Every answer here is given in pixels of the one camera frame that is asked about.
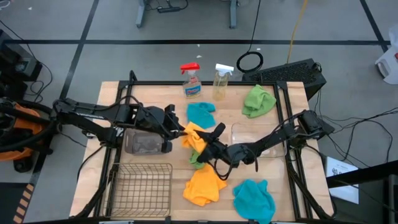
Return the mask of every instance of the spray bottle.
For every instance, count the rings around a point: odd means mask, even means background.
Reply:
[[[213,82],[213,99],[223,100],[228,86],[228,74],[232,75],[234,67],[216,64],[216,77]]]
[[[197,63],[188,63],[181,65],[182,75],[185,71],[188,71],[188,79],[182,84],[184,95],[187,98],[194,98],[200,95],[201,91],[201,81],[195,74],[197,70],[200,69]]]

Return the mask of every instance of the yellow towel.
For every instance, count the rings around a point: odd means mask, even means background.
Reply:
[[[219,190],[226,187],[226,181],[215,174],[209,164],[195,171],[190,181],[185,184],[183,197],[192,203],[204,206],[210,202],[217,202]]]
[[[195,130],[205,131],[203,128],[197,126],[196,124],[189,122],[184,130],[187,135],[182,136],[182,146],[192,147],[197,152],[201,153],[203,152],[203,150],[205,150],[207,143],[201,137],[199,137]]]

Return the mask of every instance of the red spray nozzle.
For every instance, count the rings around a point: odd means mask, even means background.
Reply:
[[[192,63],[187,63],[185,65],[181,65],[180,69],[182,70],[181,74],[183,75],[186,70],[199,70],[200,66],[196,62],[192,62]]]

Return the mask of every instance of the white spray nozzle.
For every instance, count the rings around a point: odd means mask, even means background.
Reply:
[[[225,75],[225,73],[229,73],[232,75],[232,72],[234,71],[234,67],[222,65],[222,64],[216,64],[216,70],[219,72],[220,76],[223,77]]]

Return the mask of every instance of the yellow cable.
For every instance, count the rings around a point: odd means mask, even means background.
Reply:
[[[296,25],[294,25],[292,38],[290,40],[289,54],[287,55],[286,63],[289,63],[290,55],[292,54],[294,35],[296,33],[297,26],[299,26],[299,22],[300,22],[301,18],[303,17],[305,8],[307,6],[307,3],[308,3],[308,0],[304,0],[303,6],[301,7],[300,15],[298,16],[298,19],[297,19],[297,22],[296,22]]]

